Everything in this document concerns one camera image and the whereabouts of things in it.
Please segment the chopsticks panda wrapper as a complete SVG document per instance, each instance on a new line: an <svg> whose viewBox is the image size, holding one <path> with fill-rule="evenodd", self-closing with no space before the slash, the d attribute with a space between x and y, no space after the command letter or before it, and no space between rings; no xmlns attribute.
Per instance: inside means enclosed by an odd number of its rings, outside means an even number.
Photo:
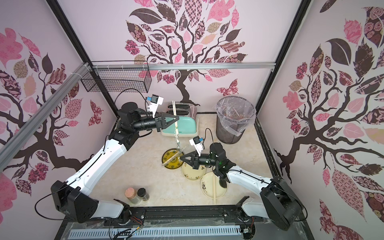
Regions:
<svg viewBox="0 0 384 240"><path fill-rule="evenodd" d="M172 106L173 106L173 114L175 117L177 117L177 110L176 110L176 103L175 101L172 101ZM179 128L178 128L178 123L175 122L175 140L177 143L177 150L181 152L181 143L180 143L180 137L179 137Z"/></svg>

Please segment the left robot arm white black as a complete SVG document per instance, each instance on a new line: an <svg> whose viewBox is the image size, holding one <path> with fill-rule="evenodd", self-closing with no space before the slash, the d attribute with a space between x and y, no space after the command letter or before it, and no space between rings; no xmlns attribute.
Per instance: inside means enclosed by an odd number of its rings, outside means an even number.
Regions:
<svg viewBox="0 0 384 240"><path fill-rule="evenodd" d="M108 218L123 225L130 221L130 206L120 200L99 201L90 197L94 187L107 170L147 130L160 132L179 120L178 116L161 113L143 117L142 109L134 102L126 103L118 111L121 124L106 138L104 146L73 176L65 182L56 181L52 197L56 210L78 223L90 219Z"/></svg>

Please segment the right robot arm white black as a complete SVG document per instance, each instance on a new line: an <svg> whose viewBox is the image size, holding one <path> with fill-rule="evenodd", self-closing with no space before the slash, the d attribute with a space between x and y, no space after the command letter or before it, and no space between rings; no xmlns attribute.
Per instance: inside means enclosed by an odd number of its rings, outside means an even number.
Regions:
<svg viewBox="0 0 384 240"><path fill-rule="evenodd" d="M297 195L281 177L266 178L248 172L226 156L222 144L212 143L208 154L190 152L180 159L198 169L200 166L213 167L213 173L222 183L239 185L261 198L261 202L244 198L240 207L248 217L270 219L279 229L287 231L305 209Z"/></svg>

